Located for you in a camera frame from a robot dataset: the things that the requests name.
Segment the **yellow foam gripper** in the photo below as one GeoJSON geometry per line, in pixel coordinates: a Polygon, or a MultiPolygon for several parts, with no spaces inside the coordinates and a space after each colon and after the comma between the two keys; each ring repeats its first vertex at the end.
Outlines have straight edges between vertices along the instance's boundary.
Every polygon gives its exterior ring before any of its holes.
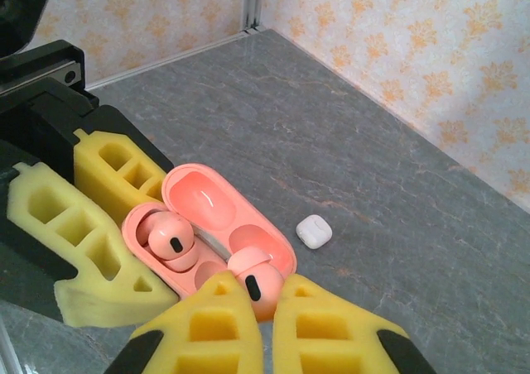
{"type": "Polygon", "coordinates": [[[78,270],[54,285],[66,324],[145,323],[178,301],[127,249],[116,223],[94,201],[42,162],[14,167],[20,175],[9,185],[7,218],[78,270]]]}
{"type": "Polygon", "coordinates": [[[75,186],[121,226],[137,205],[161,202],[166,173],[128,136],[76,130],[75,186]]]}
{"type": "Polygon", "coordinates": [[[274,315],[274,373],[400,374],[379,341],[384,329],[408,338],[396,324],[290,275],[274,315]]]}
{"type": "MultiPolygon", "coordinates": [[[[195,294],[138,328],[129,344],[156,332],[163,338],[143,374],[263,373],[261,334],[248,292],[229,271],[212,276],[195,294]]],[[[128,369],[125,364],[110,372],[128,369]]]]}

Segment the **floral wallpaper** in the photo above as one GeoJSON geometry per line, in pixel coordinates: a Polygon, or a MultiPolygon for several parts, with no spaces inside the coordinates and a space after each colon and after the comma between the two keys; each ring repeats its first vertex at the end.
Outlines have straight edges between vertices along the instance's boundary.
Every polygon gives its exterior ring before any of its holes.
{"type": "Polygon", "coordinates": [[[530,0],[264,0],[282,33],[530,212],[530,0]]]}
{"type": "Polygon", "coordinates": [[[69,41],[91,83],[234,35],[242,10],[243,0],[49,0],[28,49],[69,41]]]}

